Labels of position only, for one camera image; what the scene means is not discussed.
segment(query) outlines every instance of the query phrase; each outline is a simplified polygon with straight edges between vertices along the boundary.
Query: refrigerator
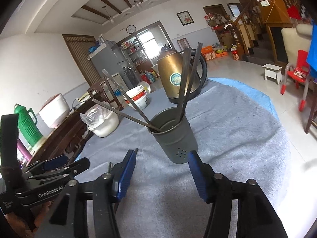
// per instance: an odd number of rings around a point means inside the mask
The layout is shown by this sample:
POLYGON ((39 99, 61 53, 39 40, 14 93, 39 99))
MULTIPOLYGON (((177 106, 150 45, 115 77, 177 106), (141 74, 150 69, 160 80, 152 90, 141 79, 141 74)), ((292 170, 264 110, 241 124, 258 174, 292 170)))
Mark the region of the refrigerator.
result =
POLYGON ((120 74, 129 89, 136 87, 142 80, 130 57, 125 54, 116 42, 106 40, 101 49, 97 49, 90 56, 100 76, 104 76, 105 69, 110 75, 120 74))

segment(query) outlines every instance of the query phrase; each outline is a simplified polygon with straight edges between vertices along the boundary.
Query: green thermos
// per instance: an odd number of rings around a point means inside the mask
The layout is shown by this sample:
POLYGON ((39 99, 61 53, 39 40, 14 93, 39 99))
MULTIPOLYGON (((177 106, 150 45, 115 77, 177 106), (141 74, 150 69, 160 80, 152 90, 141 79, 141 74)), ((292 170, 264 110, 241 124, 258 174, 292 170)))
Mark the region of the green thermos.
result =
POLYGON ((26 107, 16 104, 14 106, 14 113, 19 114, 18 128, 20 132, 23 134, 30 146, 34 147, 34 145, 40 140, 40 138, 43 137, 43 135, 36 127, 37 119, 32 108, 26 110, 26 107), (29 113, 33 114, 35 122, 32 120, 29 113))

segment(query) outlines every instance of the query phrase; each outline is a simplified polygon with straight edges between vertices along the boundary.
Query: wooden banister post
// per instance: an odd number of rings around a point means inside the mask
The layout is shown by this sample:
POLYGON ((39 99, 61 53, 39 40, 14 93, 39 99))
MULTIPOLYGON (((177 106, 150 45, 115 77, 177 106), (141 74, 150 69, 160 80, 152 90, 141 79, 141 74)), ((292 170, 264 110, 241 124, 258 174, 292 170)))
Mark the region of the wooden banister post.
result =
POLYGON ((234 22, 230 19, 230 15, 226 15, 225 18, 228 21, 228 24, 231 24, 227 28, 229 29, 234 41, 236 42, 239 60, 242 60, 242 56, 245 54, 243 47, 244 41, 241 38, 236 26, 234 25, 234 22))

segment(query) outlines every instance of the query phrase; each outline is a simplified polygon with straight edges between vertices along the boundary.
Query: framed picture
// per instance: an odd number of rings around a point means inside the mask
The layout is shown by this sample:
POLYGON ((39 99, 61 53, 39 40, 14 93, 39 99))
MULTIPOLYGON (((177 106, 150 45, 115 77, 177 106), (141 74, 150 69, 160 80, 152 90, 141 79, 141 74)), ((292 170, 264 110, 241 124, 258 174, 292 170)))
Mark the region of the framed picture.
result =
POLYGON ((176 15, 180 19, 180 22, 183 24, 183 26, 194 23, 188 11, 180 12, 176 15))

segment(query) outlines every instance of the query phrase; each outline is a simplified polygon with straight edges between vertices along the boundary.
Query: cabinet with bottles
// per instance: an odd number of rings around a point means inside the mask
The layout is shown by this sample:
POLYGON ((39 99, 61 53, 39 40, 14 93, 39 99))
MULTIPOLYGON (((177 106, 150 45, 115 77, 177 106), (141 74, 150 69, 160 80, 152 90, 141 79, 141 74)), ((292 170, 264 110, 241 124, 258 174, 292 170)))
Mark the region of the cabinet with bottles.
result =
POLYGON ((123 49, 123 51, 126 52, 126 54, 129 55, 136 68, 143 64, 148 65, 151 62, 151 60, 149 60, 148 56, 146 55, 142 44, 140 44, 140 41, 136 36, 133 36, 118 45, 123 49))

